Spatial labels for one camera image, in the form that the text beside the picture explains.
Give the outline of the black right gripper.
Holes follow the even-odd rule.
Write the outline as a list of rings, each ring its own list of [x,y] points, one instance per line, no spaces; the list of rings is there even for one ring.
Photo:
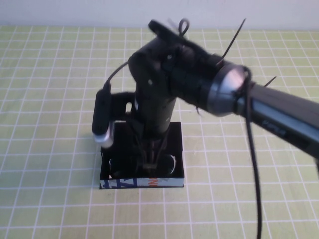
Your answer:
[[[152,148],[150,165],[149,150],[146,145],[165,137],[175,102],[176,98],[134,98],[133,100],[129,127],[133,132],[135,144],[142,154],[141,166],[144,171],[157,169],[162,146]]]

